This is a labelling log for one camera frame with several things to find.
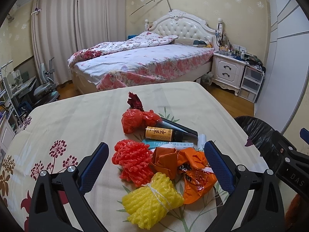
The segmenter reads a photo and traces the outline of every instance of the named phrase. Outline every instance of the white wardrobe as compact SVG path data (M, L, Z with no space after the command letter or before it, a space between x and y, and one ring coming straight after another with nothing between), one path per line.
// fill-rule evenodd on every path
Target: white wardrobe
M292 120L308 83L309 21L295 0L269 0L271 35L255 117L279 132Z

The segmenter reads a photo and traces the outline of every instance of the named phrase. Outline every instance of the black plastic bag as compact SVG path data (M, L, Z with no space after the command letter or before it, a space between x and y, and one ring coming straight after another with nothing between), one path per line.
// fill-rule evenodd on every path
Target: black plastic bag
M236 117L235 120L248 135L246 146L254 144L268 167L276 171L280 164L282 154L275 148L271 141L272 133L275 130L263 120L255 117L240 116Z

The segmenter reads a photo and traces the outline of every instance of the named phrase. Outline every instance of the wooden floor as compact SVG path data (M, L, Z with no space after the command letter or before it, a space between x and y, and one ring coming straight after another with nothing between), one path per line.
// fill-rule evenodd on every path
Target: wooden floor
M64 85L58 86L57 91L60 93L59 100L80 95L79 91L75 90L72 82L67 82ZM243 115L253 116L253 103L243 98L236 97L233 90L223 90L212 83L211 86L207 87L207 91L219 101L233 118Z

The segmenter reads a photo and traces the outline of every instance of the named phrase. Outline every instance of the orange wrapper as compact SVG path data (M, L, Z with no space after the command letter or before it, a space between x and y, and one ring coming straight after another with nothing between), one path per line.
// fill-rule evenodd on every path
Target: orange wrapper
M186 148L178 152L178 170L184 173L184 204L191 204L204 196L217 182L213 173L203 169L208 166L205 154Z
M165 173L170 180L177 174L177 150L157 147L152 154L152 165L158 172Z

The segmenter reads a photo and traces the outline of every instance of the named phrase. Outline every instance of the bottle with yellow label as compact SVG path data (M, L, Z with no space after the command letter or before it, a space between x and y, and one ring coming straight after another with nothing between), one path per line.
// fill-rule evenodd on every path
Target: bottle with yellow label
M160 141L182 142L183 132L148 126L145 131L145 137L148 139Z

